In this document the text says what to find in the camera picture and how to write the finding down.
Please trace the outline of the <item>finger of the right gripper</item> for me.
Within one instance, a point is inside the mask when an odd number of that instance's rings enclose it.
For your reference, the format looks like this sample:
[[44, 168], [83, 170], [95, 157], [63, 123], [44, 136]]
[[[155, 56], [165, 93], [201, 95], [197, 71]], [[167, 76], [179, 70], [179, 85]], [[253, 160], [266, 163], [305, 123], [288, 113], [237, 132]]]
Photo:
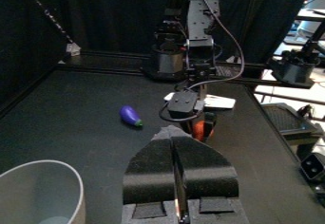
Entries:
[[217, 115], [213, 112], [205, 113], [205, 123], [203, 123], [203, 137], [208, 139], [212, 135], [214, 126], [217, 122]]
[[193, 121], [183, 121], [183, 122], [181, 123], [181, 126], [182, 126], [183, 131], [185, 131], [187, 134], [190, 134], [190, 135], [194, 134]]

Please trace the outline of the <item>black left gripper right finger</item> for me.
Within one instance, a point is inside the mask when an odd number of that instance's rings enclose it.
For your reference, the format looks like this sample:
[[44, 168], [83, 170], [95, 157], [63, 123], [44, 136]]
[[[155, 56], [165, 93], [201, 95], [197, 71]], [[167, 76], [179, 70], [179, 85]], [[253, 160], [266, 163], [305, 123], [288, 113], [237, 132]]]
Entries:
[[222, 154], [182, 130], [170, 134], [187, 199], [238, 197], [238, 174]]

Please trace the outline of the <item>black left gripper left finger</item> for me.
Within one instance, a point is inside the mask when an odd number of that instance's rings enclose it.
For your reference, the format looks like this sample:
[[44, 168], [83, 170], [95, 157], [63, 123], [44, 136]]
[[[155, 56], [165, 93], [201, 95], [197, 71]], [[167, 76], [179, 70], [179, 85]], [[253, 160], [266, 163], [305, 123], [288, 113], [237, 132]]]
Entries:
[[133, 156], [123, 176], [123, 203], [165, 202], [174, 199], [171, 138], [169, 125]]

